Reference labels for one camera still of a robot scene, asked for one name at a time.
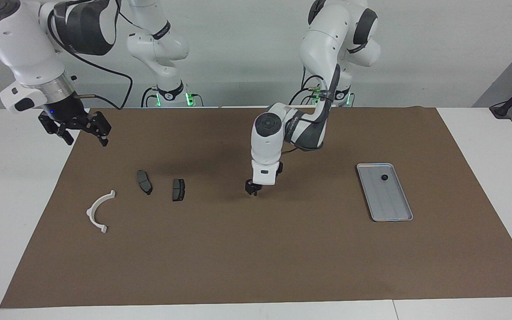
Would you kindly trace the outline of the silver metal tray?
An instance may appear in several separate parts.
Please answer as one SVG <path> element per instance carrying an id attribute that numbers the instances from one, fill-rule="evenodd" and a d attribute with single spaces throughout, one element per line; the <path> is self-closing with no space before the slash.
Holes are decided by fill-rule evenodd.
<path id="1" fill-rule="evenodd" d="M 404 189 L 390 163 L 359 163 L 356 166 L 364 198 L 373 221 L 411 221 L 414 215 Z M 381 176 L 386 174 L 388 180 Z"/>

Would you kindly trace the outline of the brown table mat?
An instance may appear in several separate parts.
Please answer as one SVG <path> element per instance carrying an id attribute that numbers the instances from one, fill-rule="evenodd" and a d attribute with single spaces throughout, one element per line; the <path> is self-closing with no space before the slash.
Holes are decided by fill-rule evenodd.
<path id="1" fill-rule="evenodd" d="M 108 146 L 79 135 L 0 307 L 512 296 L 512 238 L 436 109 L 335 108 L 256 197 L 261 110 L 102 113 Z M 359 163 L 396 168 L 414 219 L 371 219 Z M 104 234 L 86 211 L 110 190 Z"/>

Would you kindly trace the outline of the curved dark brake pad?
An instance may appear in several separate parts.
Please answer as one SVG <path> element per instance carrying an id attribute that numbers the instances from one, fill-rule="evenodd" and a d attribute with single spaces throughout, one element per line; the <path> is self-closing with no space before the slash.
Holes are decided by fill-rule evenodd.
<path id="1" fill-rule="evenodd" d="M 138 170 L 136 173 L 136 180 L 140 189 L 147 195 L 151 195 L 153 185 L 148 177 L 148 173 L 144 170 Z"/>

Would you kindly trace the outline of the white semicircular bracket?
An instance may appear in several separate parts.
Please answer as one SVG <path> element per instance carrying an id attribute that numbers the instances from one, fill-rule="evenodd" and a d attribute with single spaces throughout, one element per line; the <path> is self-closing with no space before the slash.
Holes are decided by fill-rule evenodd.
<path id="1" fill-rule="evenodd" d="M 91 224 L 94 225 L 94 227 L 97 227 L 101 231 L 101 233 L 107 233 L 108 227 L 107 225 L 100 224 L 96 221 L 96 211 L 102 203 L 106 202 L 107 200 L 114 199 L 115 197 L 116 191 L 110 190 L 108 194 L 102 195 L 98 199 L 96 199 L 86 211 L 87 217 L 90 220 Z"/>

